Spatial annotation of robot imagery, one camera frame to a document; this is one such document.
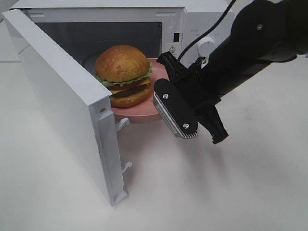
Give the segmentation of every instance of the screw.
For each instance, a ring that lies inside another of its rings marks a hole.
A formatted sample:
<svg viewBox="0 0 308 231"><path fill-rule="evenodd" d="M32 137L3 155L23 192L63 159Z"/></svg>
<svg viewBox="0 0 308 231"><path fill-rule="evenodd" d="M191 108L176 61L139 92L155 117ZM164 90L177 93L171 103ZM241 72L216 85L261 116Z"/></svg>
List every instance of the screw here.
<svg viewBox="0 0 308 231"><path fill-rule="evenodd" d="M163 95L163 99L164 99L164 100L167 100L168 98L169 98L169 95L168 95L168 94L164 94L164 95Z"/></svg>
<svg viewBox="0 0 308 231"><path fill-rule="evenodd" d="M262 30L262 28L263 28L262 24L257 25L257 30Z"/></svg>
<svg viewBox="0 0 308 231"><path fill-rule="evenodd" d="M183 124L183 128L184 129L188 129L189 128L189 124Z"/></svg>

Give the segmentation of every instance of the white microwave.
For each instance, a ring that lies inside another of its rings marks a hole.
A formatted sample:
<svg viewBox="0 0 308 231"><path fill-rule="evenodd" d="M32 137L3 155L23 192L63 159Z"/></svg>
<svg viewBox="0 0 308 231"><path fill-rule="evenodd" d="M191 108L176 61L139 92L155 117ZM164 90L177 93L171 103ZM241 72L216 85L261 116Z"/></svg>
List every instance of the white microwave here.
<svg viewBox="0 0 308 231"><path fill-rule="evenodd" d="M224 0L20 0L4 20L42 111L74 150L111 205L127 196L110 91L83 66L116 44L157 58L178 57L227 8ZM234 13L193 46L181 62L209 55L230 34Z"/></svg>

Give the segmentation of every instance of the white table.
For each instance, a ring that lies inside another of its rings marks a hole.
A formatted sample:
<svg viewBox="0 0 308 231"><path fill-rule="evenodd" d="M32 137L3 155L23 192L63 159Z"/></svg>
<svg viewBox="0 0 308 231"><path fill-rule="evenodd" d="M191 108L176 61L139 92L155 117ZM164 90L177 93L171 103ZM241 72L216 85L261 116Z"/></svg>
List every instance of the white table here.
<svg viewBox="0 0 308 231"><path fill-rule="evenodd" d="M0 63L1 231L308 230L308 59L273 64L225 96L230 136L217 145L204 128L185 141L162 121L125 127L129 197L110 207L10 52Z"/></svg>

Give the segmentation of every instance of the microwave door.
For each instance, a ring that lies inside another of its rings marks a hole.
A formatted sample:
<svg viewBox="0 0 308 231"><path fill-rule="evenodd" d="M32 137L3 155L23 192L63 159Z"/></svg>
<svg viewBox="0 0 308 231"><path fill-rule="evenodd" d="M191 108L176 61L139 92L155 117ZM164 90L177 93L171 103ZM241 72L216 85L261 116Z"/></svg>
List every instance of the microwave door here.
<svg viewBox="0 0 308 231"><path fill-rule="evenodd" d="M20 10L3 15L42 111L113 205L127 194L110 92Z"/></svg>

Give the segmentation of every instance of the black cable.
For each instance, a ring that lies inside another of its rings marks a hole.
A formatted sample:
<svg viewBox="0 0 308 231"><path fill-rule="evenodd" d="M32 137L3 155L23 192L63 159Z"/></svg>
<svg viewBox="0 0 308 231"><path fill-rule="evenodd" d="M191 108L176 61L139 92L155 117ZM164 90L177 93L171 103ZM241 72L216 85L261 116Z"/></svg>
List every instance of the black cable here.
<svg viewBox="0 0 308 231"><path fill-rule="evenodd" d="M194 41L192 41L179 55L178 59L177 59L177 63L175 66L175 69L177 69L177 67L179 66L180 60L183 57L183 55L198 41L200 41L202 38L204 38L205 36L207 36L209 33L211 33L220 23L221 21L224 19L224 17L227 15L227 13L229 12L229 10L231 9L231 7L233 6L233 4L236 2L236 0L232 0L230 2L230 4L228 5L228 7L226 8L226 10L224 11L224 13L220 16L220 18L217 20L217 22L205 33L203 33L201 36L199 36L198 38L196 38Z"/></svg>

